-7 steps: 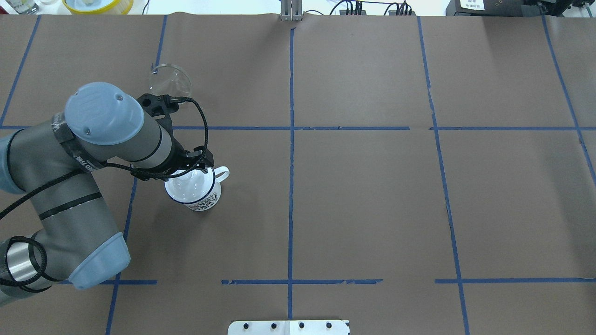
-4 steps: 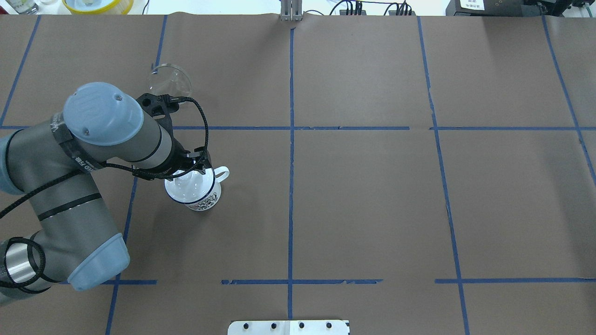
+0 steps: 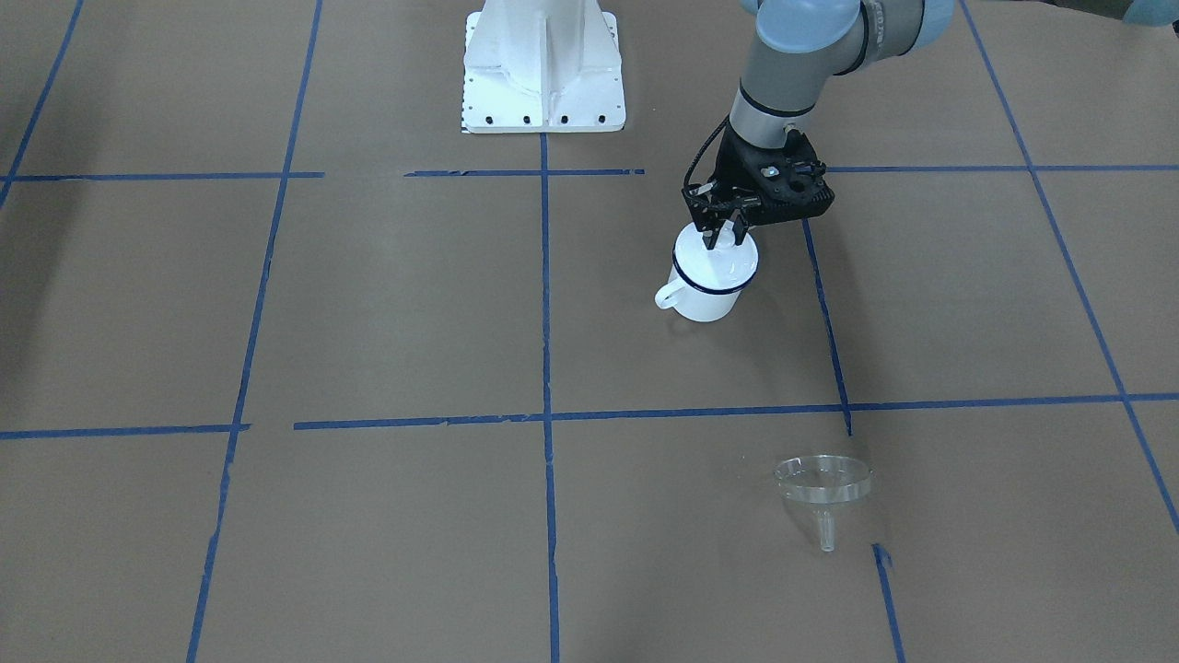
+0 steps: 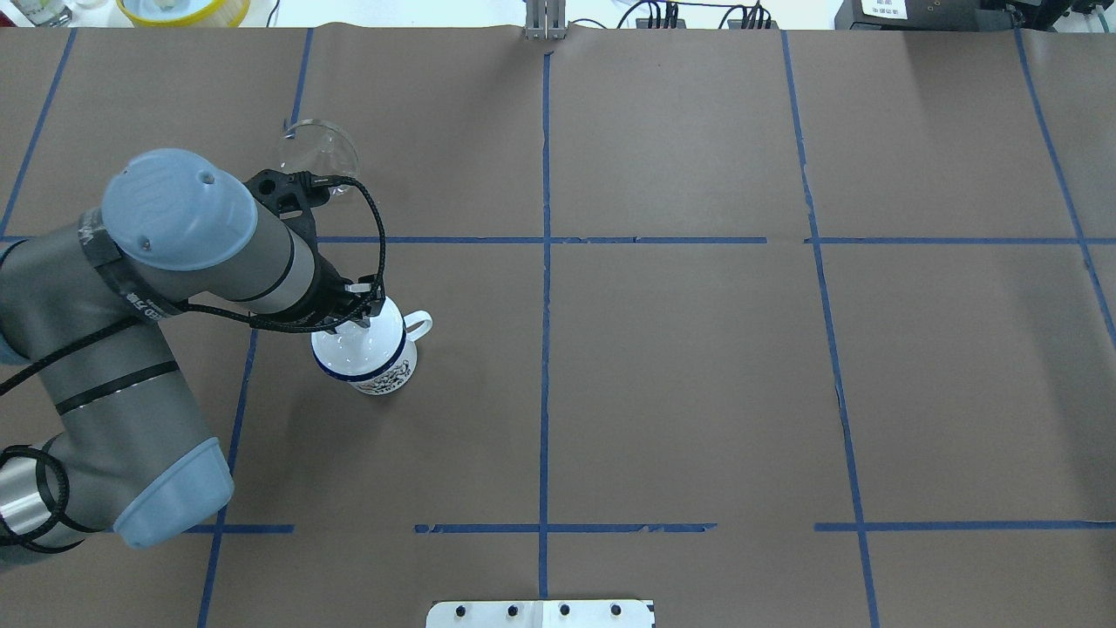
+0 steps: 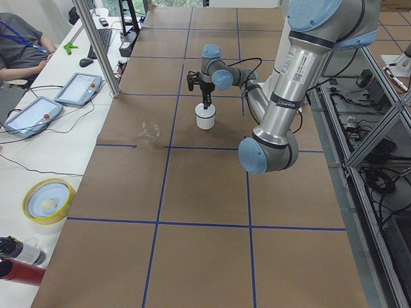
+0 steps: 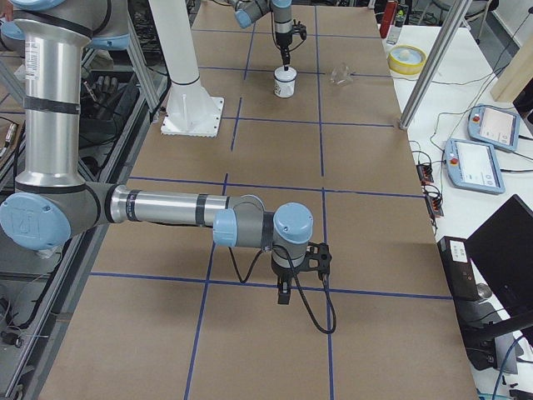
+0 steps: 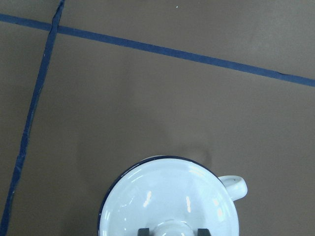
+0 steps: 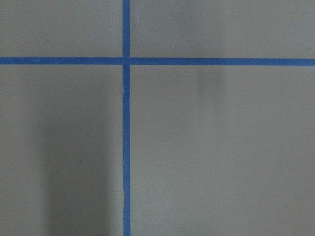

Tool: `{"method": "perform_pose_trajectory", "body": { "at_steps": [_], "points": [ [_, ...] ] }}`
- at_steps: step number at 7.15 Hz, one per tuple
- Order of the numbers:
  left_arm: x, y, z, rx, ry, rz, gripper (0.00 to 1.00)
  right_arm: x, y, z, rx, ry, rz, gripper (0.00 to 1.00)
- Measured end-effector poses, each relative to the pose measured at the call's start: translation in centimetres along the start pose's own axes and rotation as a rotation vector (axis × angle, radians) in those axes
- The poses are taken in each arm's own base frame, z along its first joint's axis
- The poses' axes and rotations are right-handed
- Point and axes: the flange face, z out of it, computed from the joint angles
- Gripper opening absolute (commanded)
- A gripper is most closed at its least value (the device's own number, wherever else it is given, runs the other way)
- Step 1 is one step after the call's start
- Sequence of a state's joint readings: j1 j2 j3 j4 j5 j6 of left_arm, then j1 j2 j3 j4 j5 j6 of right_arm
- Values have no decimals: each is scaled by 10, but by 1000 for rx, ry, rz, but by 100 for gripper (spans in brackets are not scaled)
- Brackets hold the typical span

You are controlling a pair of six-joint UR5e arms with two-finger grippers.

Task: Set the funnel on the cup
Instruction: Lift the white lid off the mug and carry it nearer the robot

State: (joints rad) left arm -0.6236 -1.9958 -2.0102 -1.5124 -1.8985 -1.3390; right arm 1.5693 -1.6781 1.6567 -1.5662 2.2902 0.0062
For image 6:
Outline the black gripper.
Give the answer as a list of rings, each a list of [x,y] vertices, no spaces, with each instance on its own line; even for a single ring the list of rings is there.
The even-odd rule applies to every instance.
[[[282,267],[277,264],[272,265],[272,271],[277,276],[277,303],[288,305],[291,299],[291,281],[294,274],[289,267]]]
[[[290,50],[291,45],[291,31],[278,32],[276,31],[276,45],[281,49],[282,65],[288,67],[290,65]]]

